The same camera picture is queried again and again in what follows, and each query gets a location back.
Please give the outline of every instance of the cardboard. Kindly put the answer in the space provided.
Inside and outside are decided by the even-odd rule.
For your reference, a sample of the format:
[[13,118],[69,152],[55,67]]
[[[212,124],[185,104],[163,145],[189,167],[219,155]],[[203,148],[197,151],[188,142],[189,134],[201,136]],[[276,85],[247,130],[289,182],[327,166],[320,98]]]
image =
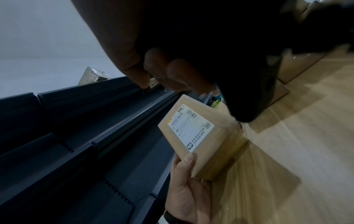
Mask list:
[[192,151],[195,163],[191,170],[193,178],[213,181],[222,169],[238,155],[247,141],[243,137],[240,125],[233,117],[223,115],[201,102],[182,95],[159,124],[160,130],[181,159],[191,151],[187,149],[187,144],[183,144],[169,124],[173,122],[171,121],[172,117],[183,104],[214,125]]

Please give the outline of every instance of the qr code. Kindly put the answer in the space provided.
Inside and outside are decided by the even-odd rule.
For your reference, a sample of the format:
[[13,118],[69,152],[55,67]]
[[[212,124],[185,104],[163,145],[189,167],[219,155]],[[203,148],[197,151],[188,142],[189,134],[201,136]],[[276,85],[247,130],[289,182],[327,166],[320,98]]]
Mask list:
[[209,122],[207,122],[205,125],[204,125],[204,127],[206,128],[206,129],[209,129],[210,128],[210,123]]

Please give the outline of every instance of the left hand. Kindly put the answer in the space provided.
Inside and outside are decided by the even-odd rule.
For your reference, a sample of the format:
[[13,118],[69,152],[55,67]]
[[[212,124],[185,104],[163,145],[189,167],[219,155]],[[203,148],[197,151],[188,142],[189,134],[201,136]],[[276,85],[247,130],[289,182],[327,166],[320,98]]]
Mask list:
[[193,154],[182,161],[177,155],[171,166],[171,180],[165,209],[174,217],[193,224],[210,223],[210,182],[191,178]]

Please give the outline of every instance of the wooden floor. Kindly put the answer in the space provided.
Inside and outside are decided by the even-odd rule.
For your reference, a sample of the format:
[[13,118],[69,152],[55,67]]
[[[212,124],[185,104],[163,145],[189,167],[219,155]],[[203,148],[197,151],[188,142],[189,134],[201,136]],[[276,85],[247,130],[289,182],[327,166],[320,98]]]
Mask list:
[[243,124],[252,143],[212,184],[213,224],[354,223],[354,55],[328,55],[286,87]]

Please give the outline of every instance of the fingernail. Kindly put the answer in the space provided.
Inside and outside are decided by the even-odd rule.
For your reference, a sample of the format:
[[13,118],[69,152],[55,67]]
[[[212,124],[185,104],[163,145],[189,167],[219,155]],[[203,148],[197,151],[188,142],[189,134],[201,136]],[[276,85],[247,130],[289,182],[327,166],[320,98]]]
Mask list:
[[192,153],[189,153],[189,154],[184,158],[184,161],[186,161],[187,163],[190,163],[193,159],[194,159],[193,154],[192,154]]

